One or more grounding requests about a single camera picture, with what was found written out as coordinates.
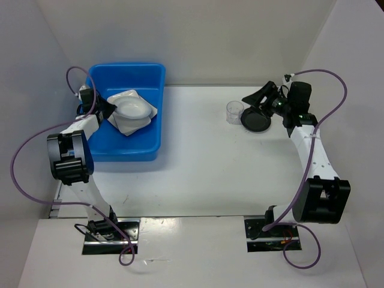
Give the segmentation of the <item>rectangular white plate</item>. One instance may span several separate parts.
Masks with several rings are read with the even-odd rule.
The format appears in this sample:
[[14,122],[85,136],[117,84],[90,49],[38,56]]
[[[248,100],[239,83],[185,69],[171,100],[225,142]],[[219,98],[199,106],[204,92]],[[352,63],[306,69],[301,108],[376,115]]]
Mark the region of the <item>rectangular white plate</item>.
[[136,98],[140,98],[142,100],[144,100],[137,92],[136,90],[127,90],[127,91],[124,91],[124,92],[121,92],[121,93],[118,93],[118,94],[115,94],[115,95],[112,95],[110,96],[107,101],[111,104],[115,104],[115,101],[119,98],[124,98],[124,97],[136,97]]

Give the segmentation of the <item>square white black-rimmed plate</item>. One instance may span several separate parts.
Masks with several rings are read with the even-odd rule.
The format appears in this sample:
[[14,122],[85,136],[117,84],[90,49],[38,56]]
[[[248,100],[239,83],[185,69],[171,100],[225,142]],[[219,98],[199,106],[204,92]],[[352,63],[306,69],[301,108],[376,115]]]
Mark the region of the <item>square white black-rimmed plate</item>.
[[152,109],[151,114],[142,119],[128,119],[114,111],[112,115],[107,119],[110,124],[112,124],[120,133],[129,136],[133,134],[135,131],[148,126],[152,118],[157,114],[157,109],[149,105]]

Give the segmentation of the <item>round white bowl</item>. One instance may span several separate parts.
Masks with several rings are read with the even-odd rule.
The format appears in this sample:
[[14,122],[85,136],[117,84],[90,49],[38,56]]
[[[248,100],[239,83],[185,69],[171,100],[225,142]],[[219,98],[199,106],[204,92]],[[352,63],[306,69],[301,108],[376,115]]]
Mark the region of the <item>round white bowl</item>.
[[136,97],[124,97],[115,101],[116,113],[128,119],[142,119],[151,114],[151,107]]

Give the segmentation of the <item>round black plate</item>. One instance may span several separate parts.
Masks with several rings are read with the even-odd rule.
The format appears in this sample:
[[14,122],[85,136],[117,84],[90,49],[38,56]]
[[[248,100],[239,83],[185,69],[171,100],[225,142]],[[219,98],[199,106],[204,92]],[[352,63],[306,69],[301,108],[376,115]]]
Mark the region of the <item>round black plate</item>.
[[247,108],[241,115],[241,124],[250,132],[261,133],[271,126],[271,119],[252,108]]

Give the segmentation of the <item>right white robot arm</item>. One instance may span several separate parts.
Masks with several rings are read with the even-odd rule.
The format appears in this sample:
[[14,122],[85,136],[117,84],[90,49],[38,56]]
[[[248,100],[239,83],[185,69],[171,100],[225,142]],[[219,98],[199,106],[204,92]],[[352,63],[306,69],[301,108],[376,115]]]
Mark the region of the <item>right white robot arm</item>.
[[282,117],[304,170],[291,203],[270,206],[266,211],[262,230],[270,236],[278,235],[289,224],[339,223],[351,191],[349,181],[342,180],[332,167],[320,137],[319,123],[309,112],[311,85],[295,81],[285,86],[287,92],[269,81],[242,99],[249,106],[241,116],[245,128],[255,123],[257,117]]

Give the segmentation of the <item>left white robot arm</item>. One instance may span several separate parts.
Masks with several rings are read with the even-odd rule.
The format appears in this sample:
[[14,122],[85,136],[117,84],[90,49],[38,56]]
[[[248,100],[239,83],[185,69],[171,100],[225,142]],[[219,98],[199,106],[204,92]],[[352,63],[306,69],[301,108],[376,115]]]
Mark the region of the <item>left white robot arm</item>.
[[85,208],[88,215],[85,235],[95,241],[111,241],[118,237],[120,225],[93,179],[94,161],[88,140],[116,106],[109,104],[98,91],[85,86],[79,91],[79,99],[76,121],[60,133],[47,137],[50,169],[55,179],[68,186],[81,202],[89,204]]

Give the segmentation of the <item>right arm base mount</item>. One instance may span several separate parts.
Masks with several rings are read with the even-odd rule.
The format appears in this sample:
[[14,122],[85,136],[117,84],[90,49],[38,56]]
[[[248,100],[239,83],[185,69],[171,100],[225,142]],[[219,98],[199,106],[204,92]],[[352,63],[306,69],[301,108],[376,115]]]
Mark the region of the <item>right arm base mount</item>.
[[292,226],[275,226],[267,232],[262,231],[265,225],[262,215],[244,217],[247,251],[267,252],[283,251],[288,244],[287,251],[302,250],[297,228]]

